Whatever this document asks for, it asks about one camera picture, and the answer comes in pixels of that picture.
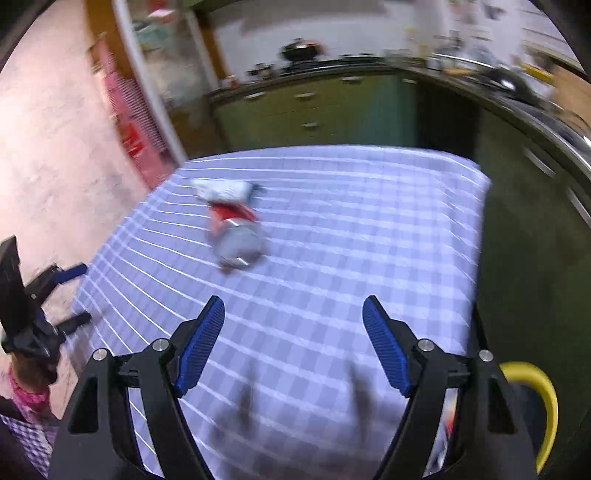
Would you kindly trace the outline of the white blue tube packet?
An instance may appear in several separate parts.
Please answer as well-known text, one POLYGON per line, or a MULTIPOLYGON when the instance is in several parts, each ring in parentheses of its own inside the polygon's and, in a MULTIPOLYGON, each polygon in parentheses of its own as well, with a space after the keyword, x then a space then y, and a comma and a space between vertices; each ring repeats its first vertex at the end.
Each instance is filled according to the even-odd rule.
POLYGON ((208 204, 249 204, 263 190, 256 183, 226 179, 193 179, 192 186, 197 197, 208 204))

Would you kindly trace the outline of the yellow-rimmed dark trash bin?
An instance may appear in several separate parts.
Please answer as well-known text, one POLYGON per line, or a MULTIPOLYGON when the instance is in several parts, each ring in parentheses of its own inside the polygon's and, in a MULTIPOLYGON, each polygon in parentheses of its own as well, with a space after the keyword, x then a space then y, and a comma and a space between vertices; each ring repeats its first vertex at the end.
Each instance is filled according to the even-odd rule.
POLYGON ((534 448, 536 471, 540 474, 558 432, 559 405, 556 390, 546 373, 531 363, 505 362, 500 368, 507 381, 516 388, 534 448))

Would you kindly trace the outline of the green kitchen cabinets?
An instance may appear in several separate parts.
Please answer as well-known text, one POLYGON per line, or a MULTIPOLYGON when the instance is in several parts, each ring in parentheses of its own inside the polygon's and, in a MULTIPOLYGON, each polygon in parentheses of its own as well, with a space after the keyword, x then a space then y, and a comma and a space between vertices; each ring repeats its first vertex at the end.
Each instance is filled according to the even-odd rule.
POLYGON ((492 181, 480 292, 590 291, 590 148, 540 106, 427 69, 377 63, 219 89, 208 102, 233 150, 370 144, 473 160, 492 181))

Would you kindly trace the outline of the blue checkered tablecloth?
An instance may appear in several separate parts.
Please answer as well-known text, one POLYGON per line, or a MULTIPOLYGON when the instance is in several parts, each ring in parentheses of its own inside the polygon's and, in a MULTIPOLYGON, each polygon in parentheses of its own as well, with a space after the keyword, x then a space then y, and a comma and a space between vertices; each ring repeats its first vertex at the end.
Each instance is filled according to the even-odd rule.
POLYGON ((225 320, 181 400, 218 479, 369 479, 406 407, 363 327, 376 296, 394 318, 464 353, 489 179, 419 149, 310 146, 197 159, 147 196, 98 250, 74 300, 100 347, 142 350, 221 297, 225 320), (266 253, 223 273, 196 180, 249 181, 266 253))

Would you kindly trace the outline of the red aluminium drink can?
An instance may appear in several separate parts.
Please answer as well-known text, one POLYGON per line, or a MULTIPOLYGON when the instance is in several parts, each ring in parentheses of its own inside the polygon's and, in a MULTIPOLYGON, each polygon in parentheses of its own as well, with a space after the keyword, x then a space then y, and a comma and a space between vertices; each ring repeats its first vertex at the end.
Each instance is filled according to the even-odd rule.
POLYGON ((222 271, 252 267, 266 253, 256 211, 245 204, 211 203, 208 241, 222 271))

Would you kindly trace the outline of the red checkered apron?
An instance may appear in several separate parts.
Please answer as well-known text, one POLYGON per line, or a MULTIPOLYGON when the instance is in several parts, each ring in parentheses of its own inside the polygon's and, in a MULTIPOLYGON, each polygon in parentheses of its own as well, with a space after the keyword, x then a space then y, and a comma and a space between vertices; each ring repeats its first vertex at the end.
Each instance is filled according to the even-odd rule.
POLYGON ((145 102, 138 83, 125 78, 117 68, 104 33, 90 48, 111 109, 111 119, 126 155, 143 183, 153 190, 176 169, 145 102))

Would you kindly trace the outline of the black wok on stove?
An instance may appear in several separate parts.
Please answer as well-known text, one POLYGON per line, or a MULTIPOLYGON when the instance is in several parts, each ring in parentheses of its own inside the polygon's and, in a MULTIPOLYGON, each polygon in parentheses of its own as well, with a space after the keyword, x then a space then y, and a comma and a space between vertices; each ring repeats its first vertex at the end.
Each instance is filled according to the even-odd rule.
POLYGON ((287 62, 311 61, 325 54, 322 44, 317 41, 297 38, 280 49, 280 57, 287 62))

